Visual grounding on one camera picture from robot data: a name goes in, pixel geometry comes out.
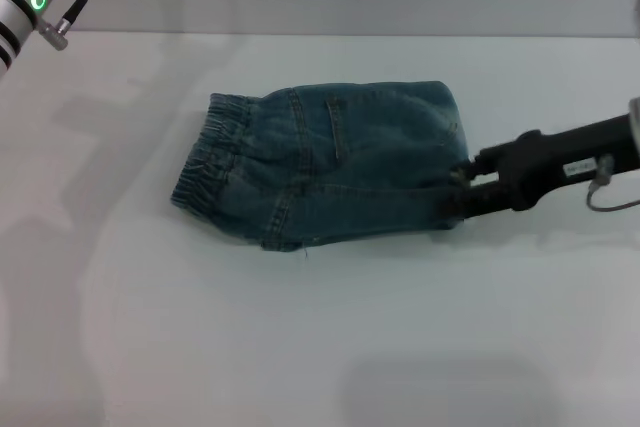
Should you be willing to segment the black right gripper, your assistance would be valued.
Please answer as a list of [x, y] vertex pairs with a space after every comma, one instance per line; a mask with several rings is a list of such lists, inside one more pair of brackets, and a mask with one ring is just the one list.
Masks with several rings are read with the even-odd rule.
[[613, 158], [613, 172], [639, 168], [639, 118], [625, 114], [546, 135], [528, 131], [517, 139], [483, 149], [451, 169], [458, 187], [439, 204], [441, 218], [466, 220], [505, 210], [533, 208], [549, 192], [592, 180], [598, 161]]

